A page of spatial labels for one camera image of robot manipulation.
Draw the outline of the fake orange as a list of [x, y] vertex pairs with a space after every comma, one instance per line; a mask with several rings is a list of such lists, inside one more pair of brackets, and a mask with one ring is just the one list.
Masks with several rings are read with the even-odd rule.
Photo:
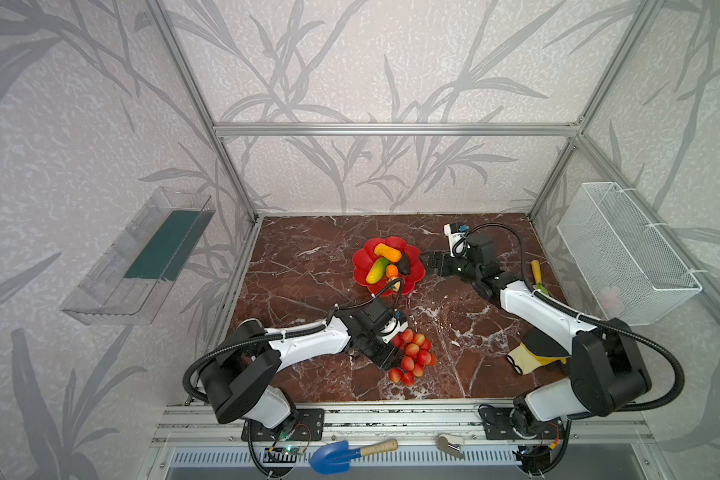
[[389, 264], [385, 269], [385, 276], [389, 280], [394, 280], [399, 277], [399, 270], [395, 264]]

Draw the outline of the dark fake avocado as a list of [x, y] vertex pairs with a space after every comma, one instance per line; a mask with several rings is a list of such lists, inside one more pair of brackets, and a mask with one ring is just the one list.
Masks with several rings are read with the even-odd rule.
[[401, 258], [395, 263], [400, 276], [408, 276], [410, 274], [410, 261], [405, 253], [401, 254]]

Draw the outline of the green yellow fake mango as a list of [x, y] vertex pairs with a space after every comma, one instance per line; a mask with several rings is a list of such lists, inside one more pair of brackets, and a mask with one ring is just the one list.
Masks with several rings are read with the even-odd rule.
[[368, 271], [365, 277], [365, 282], [369, 285], [377, 284], [385, 277], [386, 269], [389, 264], [390, 261], [385, 257], [378, 257]]

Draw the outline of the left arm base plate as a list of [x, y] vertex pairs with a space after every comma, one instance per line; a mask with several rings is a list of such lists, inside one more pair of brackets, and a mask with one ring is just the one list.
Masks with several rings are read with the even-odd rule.
[[273, 428], [266, 428], [254, 420], [246, 420], [243, 426], [242, 440], [251, 440], [252, 442], [317, 441], [322, 439], [324, 424], [324, 409], [297, 409]]

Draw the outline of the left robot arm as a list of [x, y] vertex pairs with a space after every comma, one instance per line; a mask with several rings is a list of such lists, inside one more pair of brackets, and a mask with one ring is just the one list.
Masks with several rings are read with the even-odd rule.
[[355, 352], [387, 372], [402, 361], [393, 338], [407, 328], [406, 314], [380, 297], [336, 305], [324, 319], [292, 327], [266, 328], [248, 319], [187, 367], [182, 387], [191, 398], [209, 404], [220, 424], [244, 419], [272, 431], [290, 430], [297, 409], [272, 385], [280, 371], [317, 357]]

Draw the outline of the red fake grape bunch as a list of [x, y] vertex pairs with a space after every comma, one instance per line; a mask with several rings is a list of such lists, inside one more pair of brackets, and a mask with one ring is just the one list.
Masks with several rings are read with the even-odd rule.
[[408, 328], [394, 334], [390, 343], [393, 356], [388, 379], [393, 384], [413, 386], [428, 367], [436, 364], [432, 343], [423, 333]]

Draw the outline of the yellow orange fake fruit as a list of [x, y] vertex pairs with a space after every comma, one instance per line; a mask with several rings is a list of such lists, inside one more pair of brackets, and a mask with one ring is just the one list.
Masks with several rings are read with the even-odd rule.
[[374, 248], [374, 254], [382, 257], [391, 263], [397, 263], [402, 259], [402, 252], [396, 248], [390, 247], [385, 243], [379, 243]]

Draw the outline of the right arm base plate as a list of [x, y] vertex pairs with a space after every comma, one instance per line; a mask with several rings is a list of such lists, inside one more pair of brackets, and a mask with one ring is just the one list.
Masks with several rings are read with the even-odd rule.
[[477, 413], [488, 440], [560, 440], [564, 426], [560, 419], [539, 421], [525, 407], [497, 407], [481, 404]]

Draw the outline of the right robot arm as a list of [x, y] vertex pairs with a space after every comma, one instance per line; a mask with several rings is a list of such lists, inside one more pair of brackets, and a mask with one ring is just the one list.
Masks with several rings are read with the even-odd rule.
[[[514, 399], [508, 422], [517, 435], [533, 437], [544, 424], [560, 419], [659, 409], [680, 396], [685, 371], [667, 348], [618, 318], [601, 320], [553, 299], [534, 287], [527, 273], [502, 269], [495, 243], [482, 230], [445, 225], [448, 249], [434, 254], [430, 268], [439, 276], [461, 279], [483, 300], [531, 325], [528, 336], [507, 356], [517, 373], [531, 373], [545, 361], [566, 364], [564, 379]], [[663, 357], [673, 372], [669, 390], [647, 402], [640, 398], [650, 392], [652, 379], [642, 347]]]

